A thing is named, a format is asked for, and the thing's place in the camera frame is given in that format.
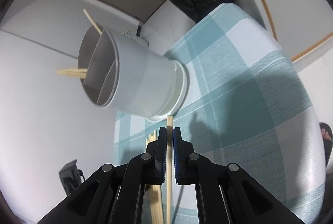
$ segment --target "plaid tablecloth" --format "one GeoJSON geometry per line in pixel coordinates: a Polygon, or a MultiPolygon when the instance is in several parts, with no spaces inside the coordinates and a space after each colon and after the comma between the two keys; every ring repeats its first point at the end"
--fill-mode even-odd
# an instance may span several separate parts
{"type": "MultiPolygon", "coordinates": [[[[324,194],[323,142],[312,103],[278,43],[239,7],[222,4],[165,56],[189,74],[174,116],[183,139],[213,163],[238,163],[312,223],[324,194]]],[[[143,153],[148,135],[165,125],[117,113],[114,163],[143,153]]],[[[164,185],[162,193],[166,202],[164,185]]],[[[173,182],[173,212],[174,223],[198,223],[194,186],[173,182]]],[[[145,221],[149,215],[145,210],[145,221]]]]}

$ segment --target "white container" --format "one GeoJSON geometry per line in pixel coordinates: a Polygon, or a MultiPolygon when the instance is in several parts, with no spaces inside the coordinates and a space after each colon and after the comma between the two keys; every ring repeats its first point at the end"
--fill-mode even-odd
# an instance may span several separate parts
{"type": "Polygon", "coordinates": [[[185,97],[187,77],[179,62],[110,28],[104,28],[101,36],[87,30],[78,66],[88,68],[82,84],[98,106],[160,121],[174,114],[185,97]]]}

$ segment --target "teal checkered fabric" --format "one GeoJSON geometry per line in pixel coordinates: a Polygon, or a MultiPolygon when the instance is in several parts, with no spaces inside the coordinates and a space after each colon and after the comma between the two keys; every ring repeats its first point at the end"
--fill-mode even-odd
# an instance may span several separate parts
{"type": "MultiPolygon", "coordinates": [[[[315,221],[325,182],[319,124],[291,61],[268,32],[236,5],[222,4],[164,56],[189,76],[174,115],[183,139],[213,163],[238,163],[305,223],[315,221]]],[[[118,112],[114,163],[143,153],[148,135],[165,124],[118,112]]],[[[165,203],[165,186],[162,193],[165,203]]],[[[198,223],[194,187],[173,183],[173,222],[198,223]]]]}

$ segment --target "foot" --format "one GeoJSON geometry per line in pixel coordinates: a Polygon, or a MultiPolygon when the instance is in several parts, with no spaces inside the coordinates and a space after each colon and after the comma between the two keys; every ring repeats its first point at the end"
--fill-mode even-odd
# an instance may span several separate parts
{"type": "Polygon", "coordinates": [[[332,138],[330,137],[329,133],[324,128],[321,129],[321,136],[323,137],[323,139],[332,141],[332,138]]]}

